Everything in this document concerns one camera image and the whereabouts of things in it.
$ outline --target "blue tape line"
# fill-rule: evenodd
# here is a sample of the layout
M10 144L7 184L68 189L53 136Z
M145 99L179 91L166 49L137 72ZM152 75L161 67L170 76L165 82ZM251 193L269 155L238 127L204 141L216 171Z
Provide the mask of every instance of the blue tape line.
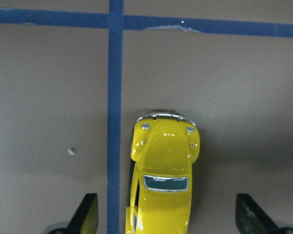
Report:
M107 233L119 233L121 93L124 0L109 2L107 117Z
M108 14L0 8L0 23L107 28Z
M187 19L148 16L124 16L125 30L163 29L163 26L195 30L208 34L230 34L293 38L293 24L246 22L214 19Z

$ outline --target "white speck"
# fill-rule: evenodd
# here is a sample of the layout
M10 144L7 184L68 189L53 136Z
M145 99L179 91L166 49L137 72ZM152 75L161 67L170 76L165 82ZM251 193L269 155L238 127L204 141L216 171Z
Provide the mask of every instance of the white speck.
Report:
M72 156L75 155L75 152L74 152L74 150L73 150L72 148L67 149L67 151L68 151L68 153L69 153L70 155L72 155Z

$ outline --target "toy car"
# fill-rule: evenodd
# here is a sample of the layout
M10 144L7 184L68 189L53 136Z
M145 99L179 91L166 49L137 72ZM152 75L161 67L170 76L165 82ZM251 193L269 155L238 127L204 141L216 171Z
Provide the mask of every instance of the toy car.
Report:
M139 118L131 147L126 234L186 234L200 136L182 115Z

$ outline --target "yellow toy car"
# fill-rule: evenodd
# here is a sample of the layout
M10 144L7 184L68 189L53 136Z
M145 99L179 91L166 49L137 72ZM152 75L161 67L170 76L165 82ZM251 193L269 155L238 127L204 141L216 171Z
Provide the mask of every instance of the yellow toy car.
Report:
M135 124L126 208L126 234L186 234L192 164L200 136L184 116L154 113Z

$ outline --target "gray surface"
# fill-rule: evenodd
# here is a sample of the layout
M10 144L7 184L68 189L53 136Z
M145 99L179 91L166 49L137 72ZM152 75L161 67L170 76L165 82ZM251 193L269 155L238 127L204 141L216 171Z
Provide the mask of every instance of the gray surface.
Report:
M121 230L132 127L152 109L201 133L190 234L238 233L236 193L293 223L293 39L131 31L123 64Z
M293 0L126 0L128 15L293 23Z
M107 30L0 25L0 234L68 222L94 192L106 232L107 41Z
M0 0L2 8L108 13L106 0Z

